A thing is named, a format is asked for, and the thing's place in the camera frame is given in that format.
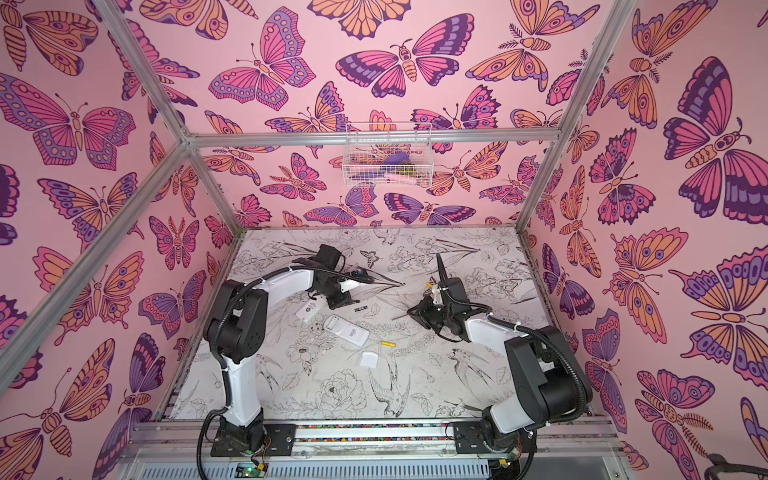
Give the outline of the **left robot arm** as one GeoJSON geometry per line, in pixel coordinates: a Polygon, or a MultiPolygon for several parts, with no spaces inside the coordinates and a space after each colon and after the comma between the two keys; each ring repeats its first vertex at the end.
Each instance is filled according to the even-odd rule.
{"type": "Polygon", "coordinates": [[[331,309],[350,305],[350,291],[375,279],[365,269],[339,270],[340,259],[340,251],[323,244],[315,255],[247,283],[227,280],[221,285],[203,337],[220,368],[224,405],[206,415],[198,452],[213,422],[218,423],[211,440],[213,457],[251,456],[264,450],[267,431],[257,392],[256,355],[266,340],[270,309],[299,292],[324,298],[331,309]]]}

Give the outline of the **white remote with green sticker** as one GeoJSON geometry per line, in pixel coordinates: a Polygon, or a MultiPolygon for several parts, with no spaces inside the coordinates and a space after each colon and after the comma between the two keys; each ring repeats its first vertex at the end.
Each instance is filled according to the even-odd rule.
{"type": "Polygon", "coordinates": [[[295,316],[303,323],[312,320],[325,306],[325,303],[319,300],[308,300],[302,307],[300,307],[295,316]]]}

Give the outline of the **white remote with display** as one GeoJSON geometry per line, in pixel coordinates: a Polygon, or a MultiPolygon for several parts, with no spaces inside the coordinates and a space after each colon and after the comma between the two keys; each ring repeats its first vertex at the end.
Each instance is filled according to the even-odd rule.
{"type": "Polygon", "coordinates": [[[324,321],[323,328],[325,331],[357,347],[363,347],[370,337],[370,332],[367,329],[337,315],[329,316],[324,321]]]}

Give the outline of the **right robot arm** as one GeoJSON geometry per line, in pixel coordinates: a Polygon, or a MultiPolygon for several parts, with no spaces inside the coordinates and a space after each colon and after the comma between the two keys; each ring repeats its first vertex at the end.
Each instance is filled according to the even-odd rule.
{"type": "Polygon", "coordinates": [[[407,311],[420,326],[450,340],[479,344],[506,357],[514,393],[482,410],[483,440],[493,451],[508,451],[521,434],[579,419],[593,400],[587,375],[564,334],[512,323],[491,306],[468,299],[458,278],[438,282],[407,311]]]}

